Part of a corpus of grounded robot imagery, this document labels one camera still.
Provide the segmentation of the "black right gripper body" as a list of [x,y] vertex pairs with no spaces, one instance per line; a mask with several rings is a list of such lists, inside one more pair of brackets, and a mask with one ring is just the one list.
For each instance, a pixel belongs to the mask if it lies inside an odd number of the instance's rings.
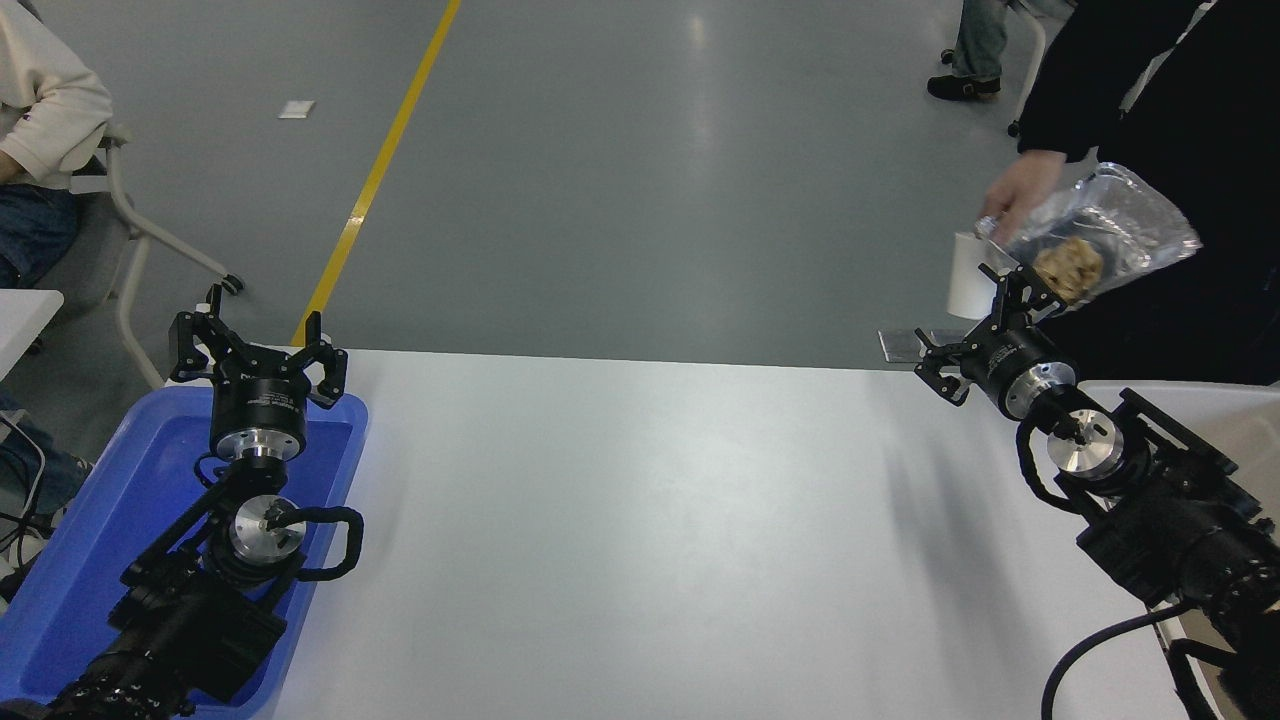
[[1005,416],[1029,416],[1043,392],[1062,384],[1062,354],[1025,313],[983,320],[963,347],[961,377]]

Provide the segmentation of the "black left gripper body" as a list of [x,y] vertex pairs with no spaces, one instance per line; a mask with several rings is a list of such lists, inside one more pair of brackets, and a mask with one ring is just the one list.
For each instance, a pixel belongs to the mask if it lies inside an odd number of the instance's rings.
[[247,430],[305,439],[308,380],[288,368],[289,360],[288,354],[274,348],[215,352],[211,441]]

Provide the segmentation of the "standing person's hand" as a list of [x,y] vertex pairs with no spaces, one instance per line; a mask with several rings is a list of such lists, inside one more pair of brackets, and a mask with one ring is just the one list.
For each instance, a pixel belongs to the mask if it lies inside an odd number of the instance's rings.
[[988,232],[992,242],[1004,246],[1012,238],[1053,192],[1066,160],[1065,152],[1027,150],[989,184],[978,215],[995,223]]

